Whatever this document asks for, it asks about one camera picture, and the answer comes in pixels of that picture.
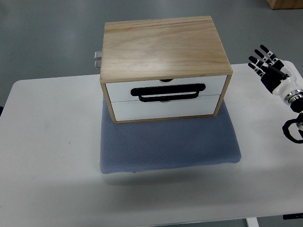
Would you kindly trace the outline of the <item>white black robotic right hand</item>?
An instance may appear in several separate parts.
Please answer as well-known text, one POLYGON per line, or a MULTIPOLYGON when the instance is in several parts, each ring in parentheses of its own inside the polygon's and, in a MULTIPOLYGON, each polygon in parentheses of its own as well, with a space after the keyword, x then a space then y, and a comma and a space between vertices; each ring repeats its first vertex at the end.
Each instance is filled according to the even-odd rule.
POLYGON ((291 97, 303 93, 303 88, 297 84, 295 73, 266 46, 260 45, 260 48, 255 50, 258 58, 249 57, 248 66, 260 77, 271 94, 279 96, 287 104, 291 103, 291 97))

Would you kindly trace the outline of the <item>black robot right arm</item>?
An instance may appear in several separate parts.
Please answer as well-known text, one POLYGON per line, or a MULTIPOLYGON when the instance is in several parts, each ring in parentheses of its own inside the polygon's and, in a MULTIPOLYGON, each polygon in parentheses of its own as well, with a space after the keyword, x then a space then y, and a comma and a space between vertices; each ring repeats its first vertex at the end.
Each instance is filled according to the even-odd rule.
POLYGON ((301 137, 303 137, 303 90, 297 89, 286 95, 287 104, 290 105, 290 108, 293 112, 298 113, 298 116, 295 119, 288 120, 284 123, 282 127, 283 134, 286 138, 288 138, 291 142, 296 144, 302 144, 303 140, 297 140, 294 138, 290 131, 289 127, 292 124, 295 124, 298 128, 298 132, 301 137))

